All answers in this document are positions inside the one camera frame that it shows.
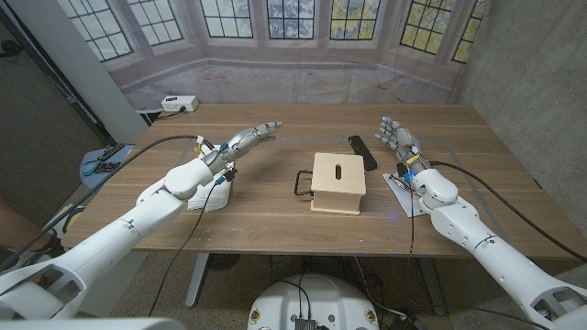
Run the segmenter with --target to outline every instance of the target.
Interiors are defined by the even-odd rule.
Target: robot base
[[[300,275],[287,279],[295,285]],[[249,314],[248,329],[297,329],[302,320],[300,315],[300,296],[302,295],[302,316],[308,319],[308,303],[303,292],[284,281],[278,281],[257,298]],[[302,289],[310,301],[311,321],[323,329],[379,329],[379,322],[373,305],[352,285],[341,279],[324,274],[304,274]]]

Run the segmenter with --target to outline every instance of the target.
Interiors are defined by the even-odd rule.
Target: wooden table
[[[411,221],[382,174],[397,159],[376,141],[382,116],[392,116],[419,137],[424,155],[463,166],[485,179],[538,226],[587,255],[587,244],[560,209],[533,181],[475,110],[464,105],[200,104],[197,111],[155,123],[132,152],[171,135],[202,135],[213,143],[268,121],[283,121],[277,140],[254,148],[236,163],[228,206],[204,214],[184,249],[198,252],[404,256]],[[359,216],[313,213],[310,197],[294,195],[295,175],[311,170],[316,152],[352,154],[348,137],[361,135],[378,162],[365,173],[367,194]],[[175,165],[196,157],[195,143],[159,144],[119,172],[90,202],[62,240],[73,247],[131,209],[137,196]],[[460,195],[479,210],[482,221],[531,258],[570,258],[519,219],[481,185],[448,168]],[[309,189],[301,180],[300,189]],[[192,231],[199,211],[179,218],[141,241],[138,249],[175,250]],[[436,232],[429,215],[415,219],[414,255],[468,257]]]

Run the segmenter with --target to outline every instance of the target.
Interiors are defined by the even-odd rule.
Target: remote control
[[[372,154],[363,143],[363,140],[360,136],[352,136],[349,137],[349,143],[352,149],[355,151],[355,154],[361,155],[363,157],[363,166],[365,167],[366,171],[373,171],[377,169],[377,161],[372,156]]]
[[[105,161],[105,160],[109,159],[110,157],[112,157],[112,155],[116,154],[118,151],[120,151],[124,147],[125,147],[125,145],[116,143],[113,147],[110,147],[110,148],[107,148],[106,150],[104,150],[104,154],[102,154],[102,156],[98,157],[98,161]]]

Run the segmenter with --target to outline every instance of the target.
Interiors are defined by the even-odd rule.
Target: black handle
[[[305,194],[311,194],[312,196],[314,196],[314,192],[312,192],[311,190],[307,191],[307,192],[298,192],[297,191],[297,184],[300,181],[300,174],[302,173],[307,173],[307,174],[312,174],[311,170],[300,170],[299,172],[297,172],[297,176],[295,177],[295,187],[293,187],[293,193],[295,193],[298,196],[302,196]]]
[[[4,53],[0,54],[0,58],[13,57],[22,51],[22,46],[12,40],[2,40],[2,50]]]

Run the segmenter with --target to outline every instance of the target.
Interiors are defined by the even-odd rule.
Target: window
[[[334,0],[330,38],[371,40],[379,12],[379,0]]]
[[[267,0],[270,39],[313,39],[315,0]]]
[[[132,50],[105,0],[59,0],[68,18],[100,61]]]
[[[249,0],[200,0],[211,38],[253,38]]]
[[[128,3],[151,46],[182,38],[168,0],[128,0]]]
[[[469,23],[467,24],[467,28],[465,28],[465,31],[462,34],[459,47],[457,48],[457,52],[455,52],[455,57],[453,60],[459,61],[461,63],[467,62],[467,59],[469,58],[469,50],[471,50],[473,40],[475,39],[475,35],[479,29],[481,20],[483,19],[483,13],[485,12],[486,4],[487,0],[477,0],[477,3],[475,3],[475,7],[473,8],[471,17],[469,18]]]
[[[454,4],[455,0],[414,0],[402,45],[436,54]]]

